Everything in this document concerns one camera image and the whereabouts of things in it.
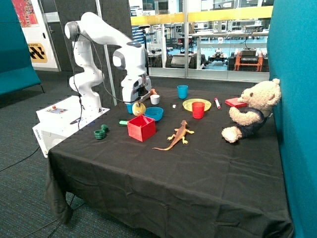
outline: yellow railing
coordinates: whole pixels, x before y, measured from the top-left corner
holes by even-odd
[[[272,16],[273,6],[261,7],[243,7],[237,9],[214,10],[189,12],[188,21],[218,21],[218,20],[236,20],[236,19],[252,19],[252,18],[270,18]],[[131,25],[154,25],[184,22],[184,13],[151,15],[151,16],[133,16],[131,17]]]

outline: toy lizard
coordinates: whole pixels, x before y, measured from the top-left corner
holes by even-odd
[[[186,129],[186,125],[187,125],[186,120],[183,120],[181,124],[182,124],[182,126],[180,128],[178,128],[178,129],[176,128],[175,129],[176,134],[173,134],[172,136],[167,138],[168,140],[171,140],[171,139],[174,138],[174,140],[172,141],[170,146],[168,146],[167,148],[164,148],[164,149],[161,149],[161,148],[153,148],[153,149],[156,149],[156,150],[170,150],[181,139],[183,140],[183,144],[187,144],[188,141],[185,140],[186,133],[188,132],[190,134],[193,134],[194,132],[192,130]]]

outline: red block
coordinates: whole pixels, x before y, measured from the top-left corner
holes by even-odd
[[[156,133],[155,120],[144,115],[128,121],[129,136],[139,141],[145,141]]]
[[[248,105],[246,103],[239,103],[238,98],[227,99],[225,103],[228,104],[229,106],[236,107],[236,108],[246,107]]]

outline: blue bowl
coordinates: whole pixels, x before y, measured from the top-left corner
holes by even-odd
[[[144,115],[153,118],[155,121],[161,120],[164,110],[160,107],[146,108]]]

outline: grey carpet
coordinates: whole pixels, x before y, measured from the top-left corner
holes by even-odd
[[[37,72],[45,94],[40,86],[0,97],[0,237],[22,238],[55,220],[44,200],[47,159],[38,150],[30,158],[38,143],[32,131],[39,120],[36,111],[54,104],[68,96],[76,95],[68,86],[69,72]],[[174,87],[187,84],[190,89],[226,91],[232,95],[253,86],[252,83],[217,82],[210,80],[172,79],[153,77],[153,87]],[[113,100],[103,86],[95,88],[101,95],[103,106],[112,107]],[[72,194],[67,194],[70,202]],[[72,207],[84,201],[75,197]],[[29,235],[30,238],[48,237],[57,221]],[[155,238],[157,236],[133,229],[115,218],[97,212],[86,204],[75,210],[68,225],[61,225],[53,237],[58,238]]]

